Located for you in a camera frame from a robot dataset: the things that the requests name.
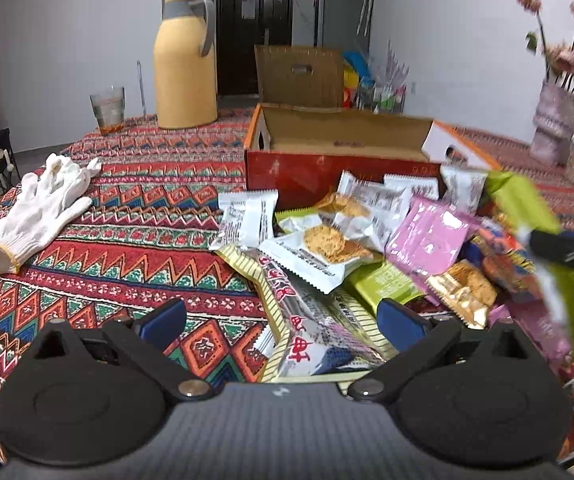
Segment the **pink snack packet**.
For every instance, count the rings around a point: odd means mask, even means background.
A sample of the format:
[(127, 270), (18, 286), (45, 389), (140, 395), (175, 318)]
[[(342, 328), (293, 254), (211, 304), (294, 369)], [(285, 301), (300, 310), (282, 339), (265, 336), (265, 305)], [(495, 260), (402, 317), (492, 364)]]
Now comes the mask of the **pink snack packet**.
[(401, 226), (386, 245), (386, 258), (409, 276), (445, 272), (480, 221), (454, 206), (414, 195)]

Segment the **yellow thermos jug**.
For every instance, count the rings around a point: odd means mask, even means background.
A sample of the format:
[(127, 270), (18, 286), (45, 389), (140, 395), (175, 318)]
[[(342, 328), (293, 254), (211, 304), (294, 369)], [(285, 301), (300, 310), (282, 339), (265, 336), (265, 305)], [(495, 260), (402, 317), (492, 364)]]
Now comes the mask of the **yellow thermos jug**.
[(160, 128), (193, 128), (217, 120), (214, 40), (212, 0), (163, 0), (153, 45)]

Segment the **green snack packet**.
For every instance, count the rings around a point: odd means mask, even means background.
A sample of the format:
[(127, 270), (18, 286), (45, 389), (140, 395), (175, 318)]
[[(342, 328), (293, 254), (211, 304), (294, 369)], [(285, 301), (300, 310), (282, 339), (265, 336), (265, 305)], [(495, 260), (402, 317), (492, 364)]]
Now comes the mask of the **green snack packet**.
[(550, 319), (568, 337), (574, 356), (574, 237), (564, 234), (546, 200), (519, 174), (491, 171), (485, 193), (505, 214), (509, 231), (534, 263)]

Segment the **silver striped snack bar packet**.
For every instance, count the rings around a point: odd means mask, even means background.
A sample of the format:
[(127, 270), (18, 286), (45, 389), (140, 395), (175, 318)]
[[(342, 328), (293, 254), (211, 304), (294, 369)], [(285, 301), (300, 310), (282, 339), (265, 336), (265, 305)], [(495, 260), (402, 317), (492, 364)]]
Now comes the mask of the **silver striped snack bar packet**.
[(255, 341), (267, 357), (263, 384), (345, 388), (398, 354), (375, 318), (343, 288), (328, 295), (282, 269), (256, 249), (223, 247), (217, 254), (252, 282), (269, 327)]

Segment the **brown cardboard box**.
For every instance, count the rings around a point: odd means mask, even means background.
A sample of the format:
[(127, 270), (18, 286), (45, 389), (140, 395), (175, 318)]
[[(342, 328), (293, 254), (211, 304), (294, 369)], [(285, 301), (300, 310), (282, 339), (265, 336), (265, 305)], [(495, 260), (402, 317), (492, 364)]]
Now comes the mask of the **brown cardboard box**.
[(255, 46), (262, 103), (337, 108), (343, 99), (340, 51), (301, 46)]

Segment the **white cotton glove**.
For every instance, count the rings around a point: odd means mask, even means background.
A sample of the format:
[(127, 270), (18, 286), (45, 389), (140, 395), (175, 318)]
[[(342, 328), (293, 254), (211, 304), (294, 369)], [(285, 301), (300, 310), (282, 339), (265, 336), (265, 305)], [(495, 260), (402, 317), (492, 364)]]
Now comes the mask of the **white cotton glove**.
[(86, 191), (101, 170), (97, 157), (81, 166), (69, 157), (52, 154), (42, 174), (30, 172), (22, 177), (16, 202), (0, 220), (0, 275), (18, 273), (69, 222), (88, 210), (92, 198)]

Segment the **white snack packet rear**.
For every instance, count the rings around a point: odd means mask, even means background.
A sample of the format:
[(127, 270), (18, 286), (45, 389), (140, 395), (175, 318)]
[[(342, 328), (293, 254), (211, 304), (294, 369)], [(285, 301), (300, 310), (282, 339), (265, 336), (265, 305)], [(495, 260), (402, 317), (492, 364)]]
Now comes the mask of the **white snack packet rear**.
[(475, 214), (488, 171), (454, 165), (442, 165), (440, 171), (446, 185), (443, 199), (458, 211)]

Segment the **red orange cardboard box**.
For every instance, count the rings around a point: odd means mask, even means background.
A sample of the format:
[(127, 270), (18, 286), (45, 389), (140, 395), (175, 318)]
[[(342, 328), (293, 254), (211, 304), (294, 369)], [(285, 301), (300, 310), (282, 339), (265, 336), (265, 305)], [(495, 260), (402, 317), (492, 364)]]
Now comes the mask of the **red orange cardboard box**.
[(387, 174), (439, 177), (448, 150), (471, 167), (502, 168), (443, 122), (345, 108), (260, 103), (244, 148), (248, 190), (276, 190), (284, 209), (313, 205), (337, 188), (343, 171), (374, 182)]

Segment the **blue orange snack packet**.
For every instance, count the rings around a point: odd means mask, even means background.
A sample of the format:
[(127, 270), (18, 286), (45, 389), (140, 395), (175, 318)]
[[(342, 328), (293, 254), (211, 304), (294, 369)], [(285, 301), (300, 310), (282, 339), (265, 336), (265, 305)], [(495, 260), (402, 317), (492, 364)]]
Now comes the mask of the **blue orange snack packet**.
[(478, 255), (474, 262), (490, 281), (508, 292), (516, 302), (540, 300), (542, 293), (535, 266), (526, 249), (500, 223), (483, 217), (471, 244)]

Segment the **grey refrigerator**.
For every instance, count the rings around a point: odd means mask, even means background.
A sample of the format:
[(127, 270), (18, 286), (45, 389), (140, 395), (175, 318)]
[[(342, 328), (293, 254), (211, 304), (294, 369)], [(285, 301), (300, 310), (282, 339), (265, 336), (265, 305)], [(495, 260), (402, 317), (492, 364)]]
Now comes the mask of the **grey refrigerator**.
[(314, 0), (314, 45), (366, 54), (373, 0)]

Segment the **gold oat crisp packet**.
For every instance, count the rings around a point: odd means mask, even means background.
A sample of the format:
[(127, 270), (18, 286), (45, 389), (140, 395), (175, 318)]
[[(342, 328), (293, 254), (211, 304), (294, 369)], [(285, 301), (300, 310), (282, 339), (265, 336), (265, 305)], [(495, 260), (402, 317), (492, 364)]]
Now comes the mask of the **gold oat crisp packet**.
[(467, 260), (460, 260), (426, 280), (430, 292), (468, 328), (484, 330), (497, 292), (484, 274)]

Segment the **black entrance door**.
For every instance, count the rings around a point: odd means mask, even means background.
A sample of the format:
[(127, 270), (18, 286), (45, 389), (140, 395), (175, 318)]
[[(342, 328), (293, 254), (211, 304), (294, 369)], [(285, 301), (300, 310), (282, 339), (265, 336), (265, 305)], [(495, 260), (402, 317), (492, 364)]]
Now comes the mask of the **black entrance door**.
[(217, 0), (217, 91), (256, 94), (255, 48), (293, 42), (293, 0)]

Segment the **white oat crisp packet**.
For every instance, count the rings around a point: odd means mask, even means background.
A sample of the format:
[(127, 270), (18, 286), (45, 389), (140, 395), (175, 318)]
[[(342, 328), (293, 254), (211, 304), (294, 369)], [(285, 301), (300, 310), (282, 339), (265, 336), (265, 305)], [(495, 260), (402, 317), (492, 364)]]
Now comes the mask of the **white oat crisp packet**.
[(265, 240), (259, 249), (325, 295), (361, 266), (381, 260), (379, 254), (323, 224)]

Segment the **white barcode snack packet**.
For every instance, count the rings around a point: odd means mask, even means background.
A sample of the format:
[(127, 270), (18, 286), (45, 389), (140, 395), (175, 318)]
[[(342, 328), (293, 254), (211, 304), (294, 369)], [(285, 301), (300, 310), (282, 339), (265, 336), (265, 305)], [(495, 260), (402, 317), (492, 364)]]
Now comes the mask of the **white barcode snack packet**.
[(278, 190), (220, 193), (217, 200), (223, 216), (209, 246), (213, 252), (229, 245), (258, 248), (274, 237)]

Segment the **patterned red tablecloth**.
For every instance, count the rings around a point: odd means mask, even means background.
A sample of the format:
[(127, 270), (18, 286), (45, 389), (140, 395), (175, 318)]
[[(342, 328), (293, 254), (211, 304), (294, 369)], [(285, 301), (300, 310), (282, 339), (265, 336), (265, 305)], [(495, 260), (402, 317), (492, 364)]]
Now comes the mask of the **patterned red tablecloth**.
[[(261, 302), (209, 249), (221, 218), (217, 196), (247, 188), (244, 142), (254, 112), (222, 110), (212, 124), (184, 130), (132, 118), (66, 148), (79, 165), (101, 159), (102, 170), (89, 186), (89, 209), (18, 273), (0, 276), (0, 389), (52, 318), (94, 328), (173, 297), (188, 310), (169, 347), (173, 360), (214, 385), (261, 378), (265, 359), (253, 348), (267, 323)], [(560, 170), (530, 158), (521, 142), (454, 128), (536, 183), (574, 231), (574, 187)]]

